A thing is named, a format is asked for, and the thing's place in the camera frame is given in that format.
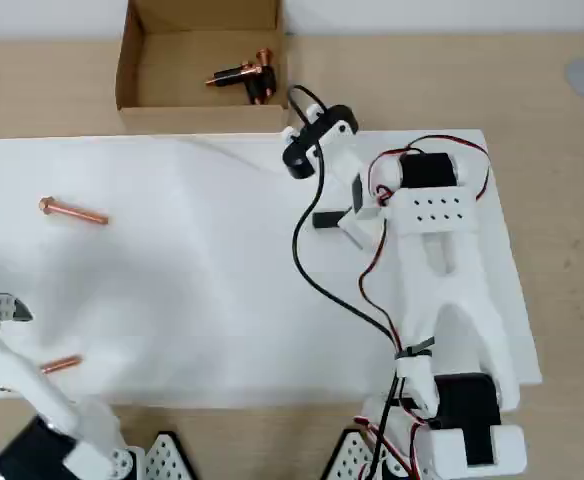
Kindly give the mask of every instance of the white board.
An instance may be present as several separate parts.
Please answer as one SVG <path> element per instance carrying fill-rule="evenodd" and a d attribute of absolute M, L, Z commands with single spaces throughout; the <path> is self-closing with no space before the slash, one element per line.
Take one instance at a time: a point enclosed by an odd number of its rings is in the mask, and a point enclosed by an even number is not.
<path fill-rule="evenodd" d="M 363 132 L 374 158 L 425 132 Z M 484 144 L 481 132 L 455 131 Z M 476 155 L 450 142 L 428 151 Z M 243 407 L 349 401 L 390 382 L 390 342 L 312 290 L 290 240 L 316 179 L 292 179 L 278 135 L 0 140 L 0 291 L 36 319 L 1 335 L 37 363 L 82 354 L 55 374 L 71 395 L 113 403 Z M 481 245 L 517 375 L 540 381 L 534 343 L 494 177 L 480 203 Z M 44 216 L 42 197 L 107 213 L 99 227 Z M 345 205 L 336 182 L 325 203 Z M 392 251 L 369 292 L 394 314 Z M 308 271 L 371 314 L 356 281 L 370 256 L 339 231 L 306 228 Z M 437 331 L 438 361 L 452 347 L 478 368 L 466 332 Z M 440 341 L 443 334 L 449 341 Z"/>

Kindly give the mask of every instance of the open cardboard box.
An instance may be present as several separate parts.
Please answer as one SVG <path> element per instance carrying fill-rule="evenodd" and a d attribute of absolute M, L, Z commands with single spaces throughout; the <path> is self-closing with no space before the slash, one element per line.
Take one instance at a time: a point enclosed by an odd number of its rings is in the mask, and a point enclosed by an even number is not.
<path fill-rule="evenodd" d="M 215 71 L 274 56 L 277 92 L 250 105 L 243 84 L 205 85 Z M 288 120 L 279 0 L 129 0 L 116 103 L 136 133 L 277 132 Z"/>

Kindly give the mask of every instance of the copper screw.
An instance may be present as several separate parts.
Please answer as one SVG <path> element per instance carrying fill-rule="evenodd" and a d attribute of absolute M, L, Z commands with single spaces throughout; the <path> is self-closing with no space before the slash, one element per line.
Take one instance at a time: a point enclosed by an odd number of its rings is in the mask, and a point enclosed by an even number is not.
<path fill-rule="evenodd" d="M 52 212 L 60 213 L 63 215 L 69 215 L 71 217 L 80 218 L 86 222 L 98 223 L 99 225 L 107 225 L 109 222 L 108 217 L 105 215 L 100 215 L 98 213 L 89 212 L 80 208 L 70 207 L 62 203 L 57 202 L 54 197 L 42 198 L 39 202 L 39 208 L 43 213 L 49 215 Z"/>
<path fill-rule="evenodd" d="M 261 65 L 263 65 L 264 67 L 269 67 L 270 64 L 272 63 L 272 50 L 270 50 L 269 48 L 262 48 L 261 50 L 259 50 L 258 52 L 256 52 L 256 58 L 259 61 L 259 63 Z M 274 94 L 274 92 L 272 91 L 271 88 L 266 88 L 265 89 L 265 95 L 269 98 Z"/>
<path fill-rule="evenodd" d="M 241 69 L 241 71 L 239 73 L 223 77 L 223 80 L 230 80 L 230 79 L 236 78 L 236 77 L 243 77 L 244 75 L 260 75 L 261 72 L 263 72 L 263 67 L 261 65 L 252 65 L 250 63 L 243 64 L 243 68 Z M 219 80 L 218 78 L 210 78 L 210 79 L 205 81 L 205 84 L 206 85 L 216 85 L 216 82 L 218 80 Z"/>
<path fill-rule="evenodd" d="M 269 48 L 262 48 L 258 52 L 256 52 L 256 58 L 261 65 L 267 67 L 272 63 L 272 50 Z"/>
<path fill-rule="evenodd" d="M 82 362 L 83 357 L 81 355 L 72 355 L 71 357 L 60 358 L 58 360 L 54 360 L 53 362 L 45 363 L 39 368 L 41 369 L 41 373 L 43 373 L 43 375 L 49 375 L 50 373 L 60 372 L 66 368 L 76 367 Z"/>

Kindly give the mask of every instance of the table surface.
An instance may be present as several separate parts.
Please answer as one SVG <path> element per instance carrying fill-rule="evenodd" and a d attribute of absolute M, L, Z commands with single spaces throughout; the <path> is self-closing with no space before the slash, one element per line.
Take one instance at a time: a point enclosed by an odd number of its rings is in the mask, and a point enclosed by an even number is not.
<path fill-rule="evenodd" d="M 126 133 L 118 47 L 0 43 L 0 138 Z M 544 374 L 512 418 L 527 478 L 584 477 L 584 98 L 563 74 L 580 56 L 584 34 L 290 40 L 292 80 L 350 105 L 364 129 L 484 131 Z M 0 445 L 30 413 L 5 402 Z M 116 411 L 131 444 L 176 429 L 202 478 L 308 479 L 358 407 Z"/>

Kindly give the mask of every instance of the brass bolt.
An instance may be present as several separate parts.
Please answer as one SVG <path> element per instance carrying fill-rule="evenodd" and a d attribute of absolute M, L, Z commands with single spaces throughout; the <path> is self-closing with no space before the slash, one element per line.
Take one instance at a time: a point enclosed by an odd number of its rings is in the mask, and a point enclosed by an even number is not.
<path fill-rule="evenodd" d="M 70 217 L 76 217 L 86 222 L 97 223 L 99 225 L 107 225 L 109 222 L 108 217 L 105 215 L 100 215 L 98 213 L 89 212 L 81 208 L 70 207 L 69 205 L 64 205 L 57 202 L 54 197 L 45 197 L 39 201 L 39 208 L 43 213 L 49 215 L 50 213 L 60 213 L 62 215 L 68 215 Z"/>

